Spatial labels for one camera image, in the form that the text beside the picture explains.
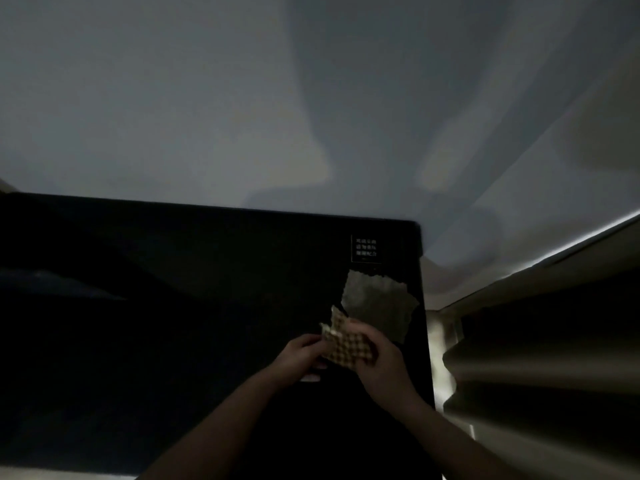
checkered cloth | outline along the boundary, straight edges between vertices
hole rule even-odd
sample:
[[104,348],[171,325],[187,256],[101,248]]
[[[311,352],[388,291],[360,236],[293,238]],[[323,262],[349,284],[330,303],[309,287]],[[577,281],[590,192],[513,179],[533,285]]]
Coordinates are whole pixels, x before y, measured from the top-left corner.
[[331,351],[323,357],[352,371],[355,370],[357,359],[373,360],[368,339],[361,333],[345,331],[347,316],[335,306],[331,307],[331,313],[331,327],[320,323],[323,338],[333,344]]

hand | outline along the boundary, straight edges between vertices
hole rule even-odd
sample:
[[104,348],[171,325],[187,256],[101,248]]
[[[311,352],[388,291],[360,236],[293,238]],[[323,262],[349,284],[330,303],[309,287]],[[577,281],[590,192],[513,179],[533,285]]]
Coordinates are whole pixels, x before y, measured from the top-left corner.
[[366,335],[378,349],[376,362],[370,364],[359,359],[356,372],[371,398],[391,416],[402,420],[414,404],[422,402],[409,379],[402,352],[371,325],[350,319],[346,329]]
[[322,335],[306,333],[290,341],[270,366],[264,371],[277,387],[288,387],[304,379],[308,382],[320,380],[318,375],[306,375],[308,370],[325,369],[326,364],[316,359],[329,350],[329,342]]

wall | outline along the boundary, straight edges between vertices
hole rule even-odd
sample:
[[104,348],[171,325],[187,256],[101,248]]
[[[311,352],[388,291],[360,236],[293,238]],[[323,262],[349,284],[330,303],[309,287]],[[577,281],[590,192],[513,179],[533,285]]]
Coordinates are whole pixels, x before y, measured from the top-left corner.
[[640,207],[637,3],[3,0],[0,177],[414,219],[440,308]]

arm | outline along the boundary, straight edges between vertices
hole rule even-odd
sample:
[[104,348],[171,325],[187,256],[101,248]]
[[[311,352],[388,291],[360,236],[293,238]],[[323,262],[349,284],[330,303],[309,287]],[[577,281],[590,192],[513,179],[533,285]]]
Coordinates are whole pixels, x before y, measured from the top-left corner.
[[138,480],[224,478],[271,397],[300,380],[327,348],[328,343],[319,335],[302,335],[290,341],[270,366],[238,387]]
[[347,330],[363,333],[378,348],[375,364],[367,364],[362,360],[356,364],[358,376],[369,395],[418,439],[446,478],[524,478],[422,400],[409,379],[402,352],[382,332],[354,321],[348,323]]

black sticker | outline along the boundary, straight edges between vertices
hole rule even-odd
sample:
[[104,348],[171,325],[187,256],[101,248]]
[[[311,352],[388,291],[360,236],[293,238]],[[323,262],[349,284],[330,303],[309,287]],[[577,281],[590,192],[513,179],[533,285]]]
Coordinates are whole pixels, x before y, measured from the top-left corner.
[[382,264],[380,240],[375,237],[351,236],[351,262]]

